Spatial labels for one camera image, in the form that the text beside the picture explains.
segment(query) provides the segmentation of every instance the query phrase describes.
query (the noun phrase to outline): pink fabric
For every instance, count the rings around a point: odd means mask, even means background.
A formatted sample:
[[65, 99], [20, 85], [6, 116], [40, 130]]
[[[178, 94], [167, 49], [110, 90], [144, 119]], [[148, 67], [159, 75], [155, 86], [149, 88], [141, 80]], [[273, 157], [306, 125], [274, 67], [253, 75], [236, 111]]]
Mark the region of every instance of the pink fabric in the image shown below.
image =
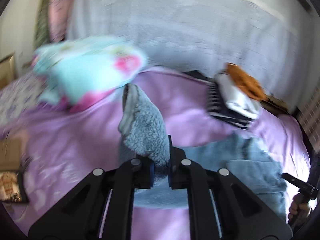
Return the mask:
[[76, 112], [84, 111], [88, 107], [93, 106], [95, 103], [109, 96], [114, 91], [115, 91], [114, 89], [111, 89], [107, 92], [101, 92], [101, 93], [89, 92], [85, 94], [75, 106], [70, 108], [70, 112], [76, 113]]
[[[225, 139], [241, 131], [207, 115], [206, 84], [178, 74], [140, 73], [139, 85], [159, 108], [167, 133], [177, 147], [194, 147]], [[28, 134], [25, 156], [33, 161], [24, 175], [29, 205], [13, 205], [14, 222], [27, 234], [30, 226], [93, 169], [118, 166], [117, 151], [122, 117], [121, 100], [105, 98], [83, 112], [34, 109], [7, 129]], [[288, 172], [307, 180], [310, 162], [297, 122], [262, 111], [250, 131], [262, 138], [271, 155]], [[287, 210], [297, 188], [288, 187]], [[132, 240], [189, 240], [187, 209], [134, 208]]]
[[121, 70], [127, 76], [130, 76], [133, 70], [141, 66], [141, 60], [135, 55], [120, 57], [115, 63], [115, 68]]
[[73, 0], [50, 0], [49, 33], [51, 41], [58, 42], [64, 39], [72, 2]]

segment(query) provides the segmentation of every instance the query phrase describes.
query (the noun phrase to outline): pink pillow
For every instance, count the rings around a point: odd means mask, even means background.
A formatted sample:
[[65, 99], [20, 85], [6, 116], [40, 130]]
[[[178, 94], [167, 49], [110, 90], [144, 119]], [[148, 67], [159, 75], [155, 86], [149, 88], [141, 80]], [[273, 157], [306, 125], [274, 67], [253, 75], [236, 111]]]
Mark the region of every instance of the pink pillow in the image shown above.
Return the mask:
[[72, 2], [73, 0], [50, 0], [49, 33], [51, 41], [58, 42], [64, 39]]

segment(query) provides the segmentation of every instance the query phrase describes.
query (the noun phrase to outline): gray fleece sock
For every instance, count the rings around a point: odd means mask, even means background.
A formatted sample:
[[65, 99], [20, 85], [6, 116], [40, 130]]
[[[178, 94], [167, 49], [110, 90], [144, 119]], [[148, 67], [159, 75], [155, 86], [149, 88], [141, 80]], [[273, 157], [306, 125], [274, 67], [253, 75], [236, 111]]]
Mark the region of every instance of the gray fleece sock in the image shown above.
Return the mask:
[[123, 94], [123, 117], [119, 124], [122, 135], [119, 146], [120, 163], [136, 154], [155, 163], [155, 183], [168, 175], [169, 139], [159, 109], [134, 84], [126, 84]]

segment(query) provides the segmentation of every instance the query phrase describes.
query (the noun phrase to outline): human hand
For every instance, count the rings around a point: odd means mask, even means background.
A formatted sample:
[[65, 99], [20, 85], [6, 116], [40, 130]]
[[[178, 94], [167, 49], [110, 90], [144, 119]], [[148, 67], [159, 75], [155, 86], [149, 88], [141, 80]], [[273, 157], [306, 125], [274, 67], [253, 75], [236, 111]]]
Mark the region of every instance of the human hand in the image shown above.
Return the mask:
[[288, 215], [289, 222], [295, 215], [298, 214], [298, 209], [301, 209], [304, 211], [303, 217], [301, 217], [302, 222], [304, 222], [307, 219], [308, 215], [310, 215], [311, 208], [310, 208], [309, 203], [302, 203], [299, 205], [299, 208], [298, 208], [297, 202], [299, 203], [302, 198], [303, 198], [303, 195], [301, 193], [299, 193], [293, 197], [293, 199], [292, 199], [293, 201], [292, 201], [291, 206], [289, 208], [289, 215]]

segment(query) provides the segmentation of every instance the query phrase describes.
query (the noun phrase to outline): pink bedsheet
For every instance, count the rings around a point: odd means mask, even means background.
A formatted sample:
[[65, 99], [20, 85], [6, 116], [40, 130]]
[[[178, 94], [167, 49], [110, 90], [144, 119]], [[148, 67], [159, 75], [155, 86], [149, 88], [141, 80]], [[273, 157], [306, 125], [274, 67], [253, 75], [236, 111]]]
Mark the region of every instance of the pink bedsheet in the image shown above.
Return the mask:
[[[206, 85], [178, 74], [150, 71], [133, 81], [161, 111], [168, 134], [177, 147], [199, 146], [224, 139], [239, 129], [206, 114]], [[114, 169], [122, 117], [120, 100], [102, 100], [81, 113], [34, 109], [22, 114], [7, 129], [18, 128], [28, 139], [25, 156], [32, 156], [24, 179], [30, 198], [27, 206], [14, 205], [10, 213], [27, 234], [30, 226], [94, 168]], [[284, 172], [308, 179], [310, 162], [297, 122], [276, 118], [263, 110], [250, 131], [262, 138]], [[287, 206], [297, 188], [289, 185]], [[132, 239], [189, 239], [188, 210], [134, 208]]]

